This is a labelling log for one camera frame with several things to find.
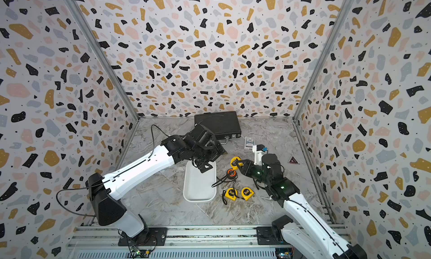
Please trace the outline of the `yellow tape measure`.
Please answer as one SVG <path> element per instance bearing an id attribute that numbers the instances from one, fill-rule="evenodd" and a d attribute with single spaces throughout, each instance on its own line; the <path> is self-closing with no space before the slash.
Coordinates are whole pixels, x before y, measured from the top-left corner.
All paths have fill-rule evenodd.
<path id="1" fill-rule="evenodd" d="M 231 165 L 231 168 L 233 169 L 233 170 L 238 170 L 239 169 L 239 165 L 238 165 L 238 163 L 239 163 L 239 161 L 240 161 L 241 159 L 239 158 L 239 157 L 233 157 L 232 159 L 231 159 L 231 162 L 230 162 L 230 165 Z"/>
<path id="2" fill-rule="evenodd" d="M 249 187 L 244 187 L 241 190 L 241 197 L 245 200 L 248 201 L 248 199 L 250 199 L 252 196 L 254 195 L 254 191 L 251 190 Z"/>
<path id="3" fill-rule="evenodd" d="M 222 193 L 222 202 L 227 205 L 228 200 L 236 201 L 237 191 L 234 188 L 224 190 Z"/>

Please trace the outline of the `orange black tape measure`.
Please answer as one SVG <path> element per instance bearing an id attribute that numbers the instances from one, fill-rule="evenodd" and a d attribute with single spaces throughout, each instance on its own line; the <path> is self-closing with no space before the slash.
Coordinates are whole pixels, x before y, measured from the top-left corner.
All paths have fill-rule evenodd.
<path id="1" fill-rule="evenodd" d="M 226 174 L 219 178 L 216 177 L 216 182 L 211 185 L 212 188 L 222 185 L 223 183 L 230 183 L 237 180 L 237 172 L 234 169 L 228 169 Z"/>

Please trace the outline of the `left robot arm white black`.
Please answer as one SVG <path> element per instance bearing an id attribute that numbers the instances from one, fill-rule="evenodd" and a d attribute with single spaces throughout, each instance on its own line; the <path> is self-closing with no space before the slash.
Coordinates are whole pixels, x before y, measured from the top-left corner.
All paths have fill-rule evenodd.
<path id="1" fill-rule="evenodd" d="M 85 185 L 99 225 L 113 225 L 131 239 L 145 238 L 149 230 L 144 219 L 128 210 L 122 197 L 152 175 L 184 160 L 205 173 L 224 152 L 215 134 L 197 124 L 184 135 L 168 136 L 150 153 L 121 169 L 104 176 L 92 174 Z"/>

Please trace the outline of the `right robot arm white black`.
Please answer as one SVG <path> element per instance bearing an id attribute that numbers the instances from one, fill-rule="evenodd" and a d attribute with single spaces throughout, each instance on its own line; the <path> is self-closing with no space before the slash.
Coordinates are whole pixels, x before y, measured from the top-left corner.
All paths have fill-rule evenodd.
<path id="1" fill-rule="evenodd" d="M 288 214 L 272 223 L 276 242 L 292 245 L 307 259 L 365 259 L 364 249 L 335 232 L 311 207 L 299 188 L 284 176 L 277 155 L 258 151 L 255 160 L 231 161 L 242 175 L 264 184 L 263 189 Z"/>

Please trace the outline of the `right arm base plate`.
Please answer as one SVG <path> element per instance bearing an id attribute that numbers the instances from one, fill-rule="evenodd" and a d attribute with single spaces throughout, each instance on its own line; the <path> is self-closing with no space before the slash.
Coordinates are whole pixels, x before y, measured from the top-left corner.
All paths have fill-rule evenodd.
<path id="1" fill-rule="evenodd" d="M 282 236 L 282 232 L 278 228 L 273 228 L 271 226 L 258 226 L 256 227 L 256 233 L 259 245 L 286 246 L 291 244 L 290 241 L 303 232 L 299 229 L 298 231 L 295 231 L 293 236 L 285 238 Z"/>

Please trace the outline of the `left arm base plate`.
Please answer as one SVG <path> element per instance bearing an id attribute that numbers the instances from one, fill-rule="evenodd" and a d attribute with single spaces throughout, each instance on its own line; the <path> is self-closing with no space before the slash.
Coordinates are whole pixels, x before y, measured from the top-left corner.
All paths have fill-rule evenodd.
<path id="1" fill-rule="evenodd" d="M 164 246 L 167 237 L 168 228 L 150 227 L 144 229 L 135 237 L 128 237 L 126 233 L 121 232 L 118 242 L 119 247 L 132 246 Z"/>

